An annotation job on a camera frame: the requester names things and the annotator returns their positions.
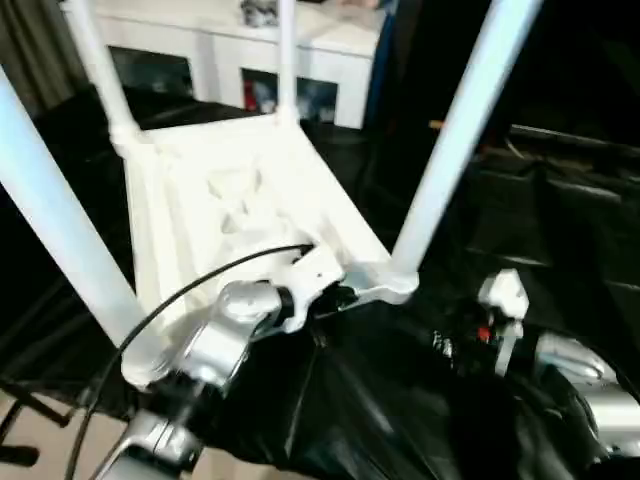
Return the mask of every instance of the wire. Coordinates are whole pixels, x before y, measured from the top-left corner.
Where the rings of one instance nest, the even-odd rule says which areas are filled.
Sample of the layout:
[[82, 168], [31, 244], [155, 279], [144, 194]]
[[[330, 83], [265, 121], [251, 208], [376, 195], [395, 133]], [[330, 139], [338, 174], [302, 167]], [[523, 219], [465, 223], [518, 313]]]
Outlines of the wire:
[[524, 155], [522, 153], [520, 153], [520, 150], [518, 150], [513, 143], [511, 143], [511, 140], [509, 140], [509, 137], [504, 137], [504, 143], [507, 145], [507, 147], [509, 148], [509, 150], [511, 150], [511, 152], [518, 158], [521, 159], [525, 159]]
[[122, 344], [118, 347], [118, 349], [113, 354], [111, 359], [107, 362], [107, 365], [105, 366], [104, 371], [99, 376], [99, 379], [97, 381], [97, 386], [92, 394], [91, 403], [87, 408], [84, 418], [82, 419], [82, 424], [78, 429], [78, 433], [76, 434], [76, 438], [73, 443], [71, 454], [69, 455], [67, 470], [64, 476], [65, 480], [73, 480], [73, 477], [76, 471], [76, 466], [78, 464], [78, 458], [80, 457], [80, 450], [82, 449], [82, 443], [84, 442], [84, 438], [89, 428], [89, 422], [91, 421], [91, 417], [93, 416], [96, 409], [98, 408], [98, 403], [100, 402], [100, 395], [104, 390], [104, 387], [107, 383], [109, 376], [111, 375], [111, 372], [113, 371], [114, 367], [118, 363], [118, 360], [122, 356], [122, 353], [131, 344], [131, 342], [135, 340], [135, 338], [140, 334], [140, 332], [142, 332], [142, 330], [144, 330], [153, 321], [154, 318], [156, 318], [160, 313], [162, 313], [162, 311], [165, 308], [167, 308], [169, 305], [171, 305], [173, 302], [175, 302], [178, 298], [180, 298], [185, 293], [193, 290], [194, 288], [203, 284], [207, 280], [210, 280], [211, 278], [216, 277], [226, 272], [227, 270], [237, 267], [240, 264], [246, 263], [258, 257], [263, 257], [265, 255], [272, 255], [274, 253], [280, 253], [280, 252], [288, 252], [290, 250], [300, 250], [304, 254], [308, 249], [311, 249], [311, 248], [313, 248], [313, 245], [308, 245], [308, 244], [288, 245], [284, 247], [276, 247], [276, 248], [270, 248], [267, 250], [262, 250], [260, 252], [253, 253], [251, 255], [247, 255], [246, 257], [242, 257], [238, 260], [234, 260], [233, 262], [223, 265], [222, 267], [217, 268], [203, 275], [202, 277], [194, 280], [188, 285], [182, 287], [180, 290], [175, 292], [173, 295], [167, 298], [164, 302], [158, 305], [149, 315], [147, 315], [138, 325], [136, 325], [135, 328], [131, 330], [129, 335], [127, 335], [127, 337], [123, 340]]

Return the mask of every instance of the white furniture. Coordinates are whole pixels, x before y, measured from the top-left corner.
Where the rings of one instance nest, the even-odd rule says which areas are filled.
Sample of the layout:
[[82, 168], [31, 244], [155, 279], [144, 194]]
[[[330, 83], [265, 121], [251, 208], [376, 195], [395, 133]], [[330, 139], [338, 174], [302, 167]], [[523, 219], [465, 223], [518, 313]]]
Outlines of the white furniture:
[[[186, 58], [198, 100], [245, 107], [242, 69], [278, 72], [278, 29], [245, 26], [239, 0], [93, 3], [107, 45]], [[77, 38], [68, 1], [62, 9]], [[296, 73], [337, 84], [336, 125], [362, 126], [384, 15], [334, 0], [298, 2]]]

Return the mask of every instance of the white rod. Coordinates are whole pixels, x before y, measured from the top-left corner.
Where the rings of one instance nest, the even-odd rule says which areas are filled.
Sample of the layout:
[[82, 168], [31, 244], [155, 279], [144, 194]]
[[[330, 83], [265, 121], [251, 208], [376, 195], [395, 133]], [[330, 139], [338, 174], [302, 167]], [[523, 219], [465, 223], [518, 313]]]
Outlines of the white rod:
[[138, 125], [129, 110], [111, 52], [102, 41], [100, 27], [89, 1], [70, 0], [75, 44], [87, 74], [98, 90], [111, 133], [114, 130], [137, 131]]
[[[100, 326], [119, 345], [144, 317], [142, 307], [1, 69], [0, 182]], [[146, 329], [127, 349], [125, 363], [135, 372], [153, 370], [162, 363], [163, 351], [161, 339]]]
[[278, 70], [278, 114], [298, 118], [296, 108], [296, 2], [278, 0], [280, 25], [280, 68]]
[[438, 223], [518, 57], [542, 0], [493, 0], [413, 198], [392, 261], [420, 267]]

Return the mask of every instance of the robot frame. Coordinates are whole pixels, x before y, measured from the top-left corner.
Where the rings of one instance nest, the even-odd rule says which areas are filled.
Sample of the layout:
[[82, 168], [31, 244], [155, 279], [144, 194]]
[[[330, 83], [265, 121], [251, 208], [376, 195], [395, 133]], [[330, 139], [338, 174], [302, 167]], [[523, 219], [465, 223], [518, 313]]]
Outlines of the robot frame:
[[[492, 2], [391, 255], [298, 125], [294, 0], [279, 0], [274, 115], [155, 131], [140, 130], [133, 119], [90, 0], [68, 1], [72, 33], [125, 162], [137, 297], [4, 73], [0, 181], [123, 350], [127, 381], [160, 392], [96, 478], [177, 478], [202, 449], [199, 419], [223, 399], [253, 341], [302, 328], [312, 302], [331, 285], [350, 291], [345, 308], [374, 300], [399, 304], [415, 291], [418, 268], [542, 0]], [[233, 270], [205, 275], [238, 257], [228, 264]], [[508, 367], [528, 304], [517, 274], [501, 275], [481, 293], [515, 319], [502, 335], [498, 374]], [[193, 288], [179, 290], [187, 283]], [[158, 304], [161, 309], [145, 316]], [[67, 478], [73, 478], [82, 435]], [[139, 449], [146, 460], [131, 455]]]

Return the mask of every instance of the black plastic sheet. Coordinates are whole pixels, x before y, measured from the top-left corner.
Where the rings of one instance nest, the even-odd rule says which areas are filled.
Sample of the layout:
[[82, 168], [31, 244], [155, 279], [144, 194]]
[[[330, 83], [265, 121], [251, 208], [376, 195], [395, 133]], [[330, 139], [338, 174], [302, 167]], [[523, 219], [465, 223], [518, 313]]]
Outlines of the black plastic sheet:
[[[144, 128], [244, 115], [218, 105], [127, 94]], [[122, 163], [108, 143], [95, 94], [61, 106], [38, 127], [132, 281]], [[348, 129], [305, 128], [390, 247], [408, 202], [371, 173], [375, 143]], [[76, 142], [79, 135], [82, 143]], [[558, 399], [541, 385], [516, 377], [460, 378], [430, 349], [434, 329], [458, 321], [459, 306], [475, 297], [487, 275], [515, 267], [531, 301], [526, 322], [579, 338], [637, 391], [638, 187], [621, 178], [574, 173], [511, 158], [472, 164], [412, 301], [402, 308], [354, 309], [257, 344], [209, 443], [320, 479], [582, 475], [595, 453], [576, 412], [558, 421], [547, 412], [558, 408]], [[74, 402], [113, 346], [6, 194], [2, 201], [3, 267], [12, 281], [4, 292], [3, 375]], [[101, 410], [127, 418], [139, 400], [116, 372]]]

